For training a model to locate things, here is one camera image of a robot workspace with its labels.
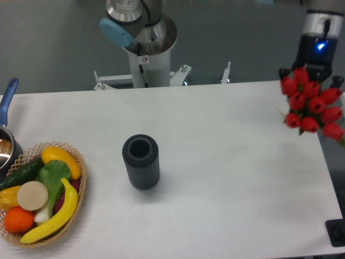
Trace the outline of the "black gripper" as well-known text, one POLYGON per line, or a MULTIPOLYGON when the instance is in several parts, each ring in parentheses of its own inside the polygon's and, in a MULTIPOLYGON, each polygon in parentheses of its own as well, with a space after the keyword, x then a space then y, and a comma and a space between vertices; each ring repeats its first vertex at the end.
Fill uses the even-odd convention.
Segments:
MULTIPOLYGON (((279 68, 280 81, 285 77, 292 78, 290 74, 297 68, 305 67, 310 80, 325 81, 332 75, 332 62, 338 40, 336 38, 322 39, 317 36, 302 35, 295 62, 291 68, 279 68)), ((340 88, 344 77, 332 75, 330 88, 340 88)))

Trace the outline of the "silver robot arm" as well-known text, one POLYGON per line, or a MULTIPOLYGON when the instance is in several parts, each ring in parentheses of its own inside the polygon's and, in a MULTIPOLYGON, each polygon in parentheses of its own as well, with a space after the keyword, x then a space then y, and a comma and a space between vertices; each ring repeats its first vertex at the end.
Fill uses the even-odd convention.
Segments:
MULTIPOLYGON (((296 60, 279 69, 279 78, 306 69, 319 83, 332 79, 339 88, 344 78, 334 75, 332 63, 342 23, 344 1, 291 1, 306 6, 306 17, 296 60)), ((191 67, 170 70, 170 51, 177 41, 175 23, 162 13, 161 1, 107 1, 106 17, 100 21, 102 34, 128 54, 135 88, 182 86, 191 67)))

